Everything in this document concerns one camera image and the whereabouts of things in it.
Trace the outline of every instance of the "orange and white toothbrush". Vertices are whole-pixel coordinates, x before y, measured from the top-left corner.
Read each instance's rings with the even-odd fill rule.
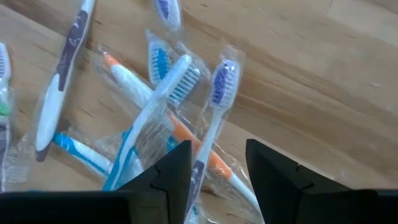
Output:
[[[141,81],[136,74],[124,67],[112,55],[103,54],[104,62],[110,69],[112,76],[116,80],[124,94],[137,106],[143,108],[152,96],[153,91]],[[201,148],[201,141],[172,113],[170,112],[169,120],[173,124],[173,137],[179,142],[190,140],[192,149],[197,154]],[[252,205],[261,213],[257,198],[254,193],[243,183],[243,181],[228,167],[228,165],[217,155],[215,151],[210,151],[210,157],[207,167],[226,179],[237,191],[239,191]]]

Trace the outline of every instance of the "table surface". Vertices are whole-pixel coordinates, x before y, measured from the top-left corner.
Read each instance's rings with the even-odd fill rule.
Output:
[[[96,43],[147,78],[150,1],[97,0],[83,65],[63,120],[93,138],[127,129],[98,78]],[[187,45],[211,69],[224,39],[246,52],[236,103],[218,144],[246,169],[246,139],[353,188],[397,187],[398,3],[393,0],[181,0]],[[0,0],[0,41],[9,47],[17,93],[17,136],[32,124],[79,1]],[[52,150],[38,189],[98,189],[76,163]],[[55,179],[59,173],[65,178]],[[204,190],[214,220],[250,223],[217,192]]]

